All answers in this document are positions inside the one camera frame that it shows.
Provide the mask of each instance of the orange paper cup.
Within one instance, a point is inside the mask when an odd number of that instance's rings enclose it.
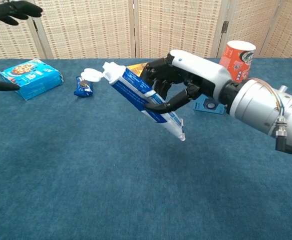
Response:
[[[248,78],[250,65],[256,46],[246,41],[232,40],[227,43],[219,64],[230,72],[235,82],[241,83]]]

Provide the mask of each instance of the white toothpaste cap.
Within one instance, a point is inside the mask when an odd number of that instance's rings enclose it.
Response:
[[[84,80],[90,82],[99,82],[104,74],[100,71],[97,71],[93,68],[85,68],[85,70],[81,73],[81,77]]]
[[[111,84],[124,74],[126,67],[123,65],[118,65],[114,62],[105,62],[103,69],[103,77]]]

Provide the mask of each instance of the blue table surface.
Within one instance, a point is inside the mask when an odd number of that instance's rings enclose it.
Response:
[[[274,139],[191,102],[181,142],[105,80],[73,94],[84,68],[148,59],[43,61],[61,86],[0,92],[0,239],[292,240],[292,155]],[[250,76],[292,95],[292,58],[255,58]]]

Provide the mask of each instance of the blue and white toothpaste tube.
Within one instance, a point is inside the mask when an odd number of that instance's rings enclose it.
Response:
[[[158,114],[144,108],[144,104],[155,103],[162,104],[165,100],[141,78],[123,65],[117,65],[114,62],[105,62],[104,72],[98,72],[87,68],[81,74],[86,80],[96,81],[96,76],[104,77],[109,84],[132,103],[140,112],[153,119],[156,123],[162,125],[181,141],[185,141],[183,119],[175,112]]]

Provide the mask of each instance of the robotic arm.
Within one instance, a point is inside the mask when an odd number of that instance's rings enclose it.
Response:
[[[183,50],[149,62],[140,77],[164,99],[173,84],[186,85],[167,103],[146,104],[148,110],[168,113],[204,94],[225,105],[230,116],[275,138],[277,151],[292,154],[292,95],[287,87],[273,89],[257,78],[234,82],[222,65]]]
[[[42,11],[42,8],[23,0],[0,1],[0,21],[12,26],[19,24],[12,17],[20,20],[26,20],[29,18],[28,16],[39,18]],[[19,89],[20,87],[17,84],[0,81],[0,91],[15,91]]]

